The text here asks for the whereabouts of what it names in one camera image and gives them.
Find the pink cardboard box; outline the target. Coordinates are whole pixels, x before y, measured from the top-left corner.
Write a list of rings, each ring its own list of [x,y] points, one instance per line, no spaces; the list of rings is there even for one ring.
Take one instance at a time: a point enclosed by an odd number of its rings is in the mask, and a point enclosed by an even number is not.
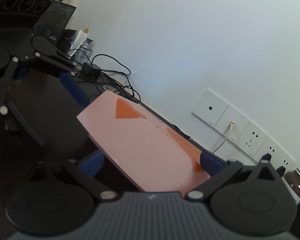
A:
[[[141,191],[185,194],[210,178],[199,165],[201,150],[138,103],[106,91],[77,118]]]

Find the black power adapter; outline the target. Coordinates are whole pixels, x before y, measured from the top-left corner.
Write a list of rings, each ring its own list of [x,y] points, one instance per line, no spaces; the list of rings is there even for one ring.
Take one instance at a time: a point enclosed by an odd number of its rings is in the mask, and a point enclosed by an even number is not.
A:
[[[98,77],[100,76],[102,72],[102,69],[97,66],[96,64],[90,64],[85,62],[83,64],[82,70],[81,70],[81,77],[83,77],[84,79],[90,81],[90,82],[94,82],[98,80]]]

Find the silver desk grommet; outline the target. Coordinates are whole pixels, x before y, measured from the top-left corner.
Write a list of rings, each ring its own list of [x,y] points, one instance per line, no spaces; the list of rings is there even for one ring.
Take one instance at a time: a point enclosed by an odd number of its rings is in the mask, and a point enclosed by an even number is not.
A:
[[[116,93],[116,94],[119,94],[119,92],[120,92],[118,88],[115,88],[115,87],[110,86],[110,85],[103,85],[103,89],[105,91],[110,91],[110,92]]]

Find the small clear bottle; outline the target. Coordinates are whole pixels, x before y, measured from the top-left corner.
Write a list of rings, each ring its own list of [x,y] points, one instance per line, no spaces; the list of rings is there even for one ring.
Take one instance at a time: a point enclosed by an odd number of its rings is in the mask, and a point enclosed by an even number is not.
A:
[[[87,38],[85,42],[80,46],[80,49],[77,53],[78,59],[77,61],[80,63],[88,62],[90,59],[90,55],[93,50],[93,40]]]

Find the black laptop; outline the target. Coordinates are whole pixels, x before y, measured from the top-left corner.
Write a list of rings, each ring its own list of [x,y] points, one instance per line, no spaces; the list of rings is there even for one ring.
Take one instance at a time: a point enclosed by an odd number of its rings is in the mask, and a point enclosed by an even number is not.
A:
[[[51,5],[33,28],[36,36],[41,36],[56,45],[74,14],[76,7],[52,0]]]

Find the white tube wooden cap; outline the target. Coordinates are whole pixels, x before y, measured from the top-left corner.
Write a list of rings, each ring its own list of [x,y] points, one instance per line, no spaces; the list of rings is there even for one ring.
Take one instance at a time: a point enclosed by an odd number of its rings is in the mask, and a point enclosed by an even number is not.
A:
[[[87,39],[88,33],[89,33],[88,28],[77,31],[72,38],[70,50],[78,49]]]

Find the brown fish oil bottle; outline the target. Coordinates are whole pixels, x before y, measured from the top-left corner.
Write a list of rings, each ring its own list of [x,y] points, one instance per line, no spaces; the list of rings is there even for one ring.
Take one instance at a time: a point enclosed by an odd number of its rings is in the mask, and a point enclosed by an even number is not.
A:
[[[300,165],[283,176],[283,182],[292,195],[296,205],[300,204]]]

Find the black wall plug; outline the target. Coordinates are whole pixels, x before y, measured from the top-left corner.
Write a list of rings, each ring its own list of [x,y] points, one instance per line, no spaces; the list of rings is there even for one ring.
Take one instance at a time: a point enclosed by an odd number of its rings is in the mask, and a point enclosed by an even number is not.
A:
[[[267,162],[270,162],[270,161],[271,161],[271,158],[272,158],[271,154],[270,154],[270,153],[266,153],[265,155],[263,155],[263,156],[261,157],[261,161],[267,161]]]
[[[286,172],[286,168],[284,166],[280,166],[276,169],[276,171],[280,177],[283,177]]]

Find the white wall socket strip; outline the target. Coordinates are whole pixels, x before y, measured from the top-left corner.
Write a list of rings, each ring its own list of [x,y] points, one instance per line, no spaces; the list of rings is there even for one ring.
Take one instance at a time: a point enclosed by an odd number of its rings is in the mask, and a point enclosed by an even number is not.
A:
[[[213,91],[207,89],[203,93],[192,114],[226,137],[253,161],[258,162],[269,154],[274,168],[284,167],[288,172],[295,166],[294,158],[277,142]]]

